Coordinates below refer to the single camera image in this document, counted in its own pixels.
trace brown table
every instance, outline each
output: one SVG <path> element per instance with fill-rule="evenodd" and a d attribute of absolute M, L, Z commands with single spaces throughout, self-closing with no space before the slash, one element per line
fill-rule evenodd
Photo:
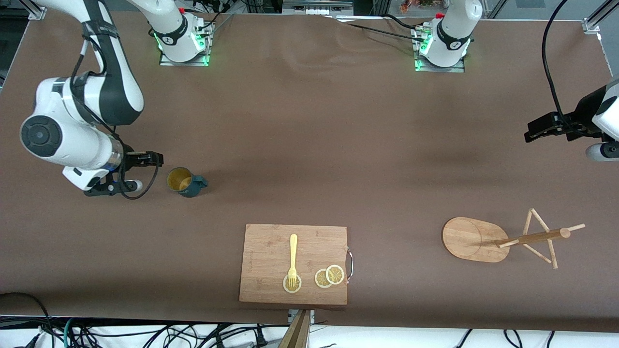
<path fill-rule="evenodd" d="M 1 291 L 53 315 L 280 323 L 286 306 L 238 301 L 245 224 L 333 225 L 349 228 L 355 274 L 349 305 L 318 320 L 619 331 L 617 163 L 588 161 L 590 140 L 522 136 L 554 107 L 544 22 L 482 21 L 467 72 L 435 74 L 414 71 L 409 41 L 318 16 L 238 15 L 210 67 L 160 67 L 143 16 L 113 17 L 146 105 L 119 133 L 165 166 L 138 201 L 87 198 L 22 148 L 37 84 L 70 74 L 82 44 L 64 15 L 31 22 L 0 95 Z M 578 22 L 555 24 L 548 54 L 564 110 L 608 82 Z M 176 166 L 210 188 L 169 192 Z M 555 244 L 557 271 L 525 249 L 487 264 L 441 243 L 455 216 L 518 235 L 530 207 L 551 228 L 587 224 Z M 38 314 L 17 298 L 0 311 Z"/>

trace wooden fork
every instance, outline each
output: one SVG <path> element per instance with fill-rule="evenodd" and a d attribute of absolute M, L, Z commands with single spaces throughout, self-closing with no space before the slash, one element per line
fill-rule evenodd
<path fill-rule="evenodd" d="M 288 289 L 294 289 L 297 286 L 297 269 L 295 261 L 297 260 L 297 235 L 290 235 L 290 269 L 288 270 Z"/>

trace teal mug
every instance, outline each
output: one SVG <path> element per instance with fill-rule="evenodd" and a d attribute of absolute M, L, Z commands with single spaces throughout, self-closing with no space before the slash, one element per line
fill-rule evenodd
<path fill-rule="evenodd" d="M 174 168 L 168 174 L 168 187 L 184 197 L 195 197 L 209 182 L 200 175 L 193 175 L 184 167 Z"/>

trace wooden cutting board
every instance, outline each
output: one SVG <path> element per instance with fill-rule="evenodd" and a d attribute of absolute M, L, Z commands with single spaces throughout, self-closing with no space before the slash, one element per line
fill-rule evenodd
<path fill-rule="evenodd" d="M 282 286 L 290 268 L 290 235 L 298 236 L 297 274 L 301 289 L 290 294 Z M 322 289 L 314 275 L 336 264 L 346 271 L 348 228 L 333 226 L 248 224 L 245 228 L 239 301 L 302 305 L 345 305 L 346 279 Z"/>

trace wooden mug tree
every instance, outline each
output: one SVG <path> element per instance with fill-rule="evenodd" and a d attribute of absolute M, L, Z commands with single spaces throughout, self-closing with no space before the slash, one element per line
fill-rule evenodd
<path fill-rule="evenodd" d="M 544 229 L 544 232 L 528 234 L 531 217 Z M 505 231 L 486 221 L 475 220 L 468 217 L 456 217 L 451 219 L 443 227 L 443 243 L 447 250 L 455 257 L 481 262 L 499 262 L 507 257 L 510 246 L 522 245 L 542 260 L 552 264 L 553 269 L 558 269 L 556 263 L 555 247 L 552 241 L 569 238 L 572 231 L 584 228 L 584 224 L 567 228 L 550 230 L 535 209 L 529 209 L 524 230 L 520 237 L 508 238 Z M 550 259 L 529 244 L 546 241 L 550 250 Z"/>

